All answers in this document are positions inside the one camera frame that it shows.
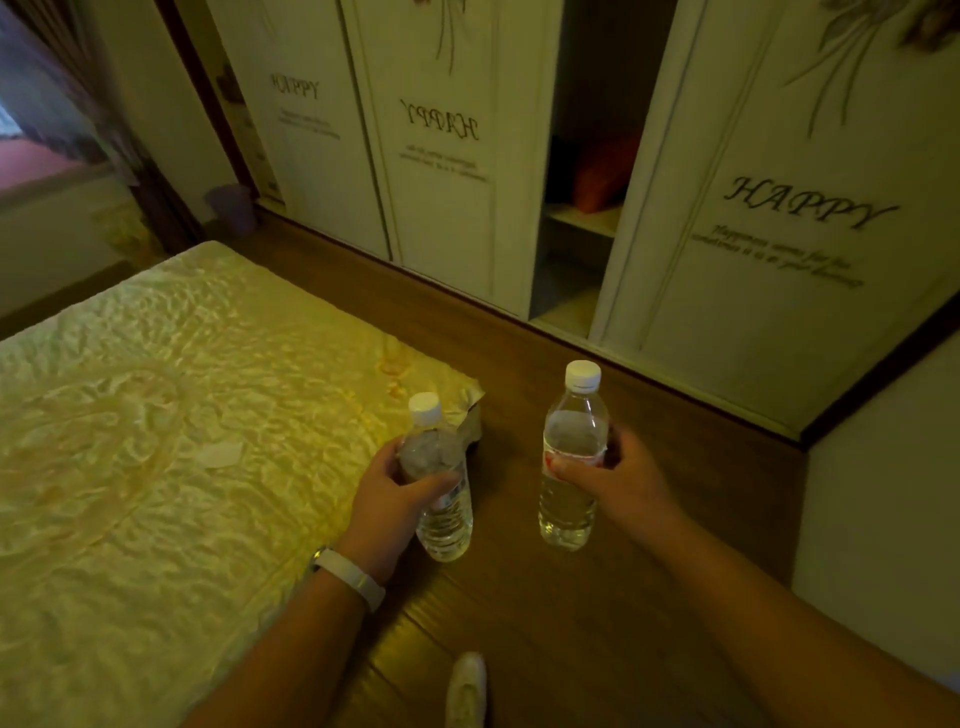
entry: pink surface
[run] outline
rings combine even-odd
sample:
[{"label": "pink surface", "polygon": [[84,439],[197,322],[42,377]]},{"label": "pink surface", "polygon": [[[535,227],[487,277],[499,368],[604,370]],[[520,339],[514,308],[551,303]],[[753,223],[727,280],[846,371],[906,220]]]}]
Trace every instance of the pink surface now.
[{"label": "pink surface", "polygon": [[0,140],[0,191],[81,166],[26,139]]}]

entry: bottle label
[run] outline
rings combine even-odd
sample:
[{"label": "bottle label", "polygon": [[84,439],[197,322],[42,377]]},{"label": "bottle label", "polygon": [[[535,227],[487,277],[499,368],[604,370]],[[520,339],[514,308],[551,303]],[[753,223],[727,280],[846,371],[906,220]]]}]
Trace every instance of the bottle label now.
[{"label": "bottle label", "polygon": [[571,455],[568,452],[561,452],[556,448],[551,448],[549,445],[546,444],[546,438],[544,437],[543,438],[543,466],[542,466],[543,474],[548,475],[549,477],[552,477],[554,479],[557,478],[557,476],[555,476],[553,474],[553,471],[550,469],[550,466],[553,464],[553,459],[558,456],[568,458],[569,460],[579,460],[584,465],[590,465],[593,468],[599,468],[603,465],[603,458],[604,458],[604,455],[606,454],[607,454],[607,447],[604,446],[604,448],[599,452],[597,452],[595,455]]},{"label": "bottle label", "polygon": [[447,493],[445,496],[440,496],[430,505],[430,510],[432,511],[442,511],[455,501],[461,493],[464,492],[467,488],[470,487],[470,481],[467,478],[467,463],[461,461],[460,465],[453,469],[453,471],[460,476],[460,482],[453,486],[453,490]]}]

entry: bottle cap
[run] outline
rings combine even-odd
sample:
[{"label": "bottle cap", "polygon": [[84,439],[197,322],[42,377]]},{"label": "bottle cap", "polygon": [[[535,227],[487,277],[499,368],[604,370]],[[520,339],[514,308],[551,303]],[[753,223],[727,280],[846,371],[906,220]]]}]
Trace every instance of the bottle cap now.
[{"label": "bottle cap", "polygon": [[600,367],[592,361],[578,359],[566,365],[566,388],[571,392],[588,395],[600,389]]},{"label": "bottle cap", "polygon": [[444,417],[440,407],[440,398],[433,392],[420,392],[410,398],[410,415],[417,427],[435,425]]}]

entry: shoe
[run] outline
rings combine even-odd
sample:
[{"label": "shoe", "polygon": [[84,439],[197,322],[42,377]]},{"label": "shoe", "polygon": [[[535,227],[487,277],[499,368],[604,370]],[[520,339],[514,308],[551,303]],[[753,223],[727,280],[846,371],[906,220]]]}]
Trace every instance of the shoe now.
[{"label": "shoe", "polygon": [[487,716],[487,666],[479,652],[453,664],[446,689],[446,728],[483,728]]}]

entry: forearm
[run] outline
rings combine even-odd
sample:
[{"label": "forearm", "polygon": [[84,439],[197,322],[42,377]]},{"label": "forearm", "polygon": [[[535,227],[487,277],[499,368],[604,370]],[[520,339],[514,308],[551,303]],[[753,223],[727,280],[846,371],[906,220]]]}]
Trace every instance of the forearm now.
[{"label": "forearm", "polygon": [[817,612],[681,512],[649,542],[779,725],[960,725],[960,697]]},{"label": "forearm", "polygon": [[321,725],[366,611],[336,576],[312,574],[182,728]]}]

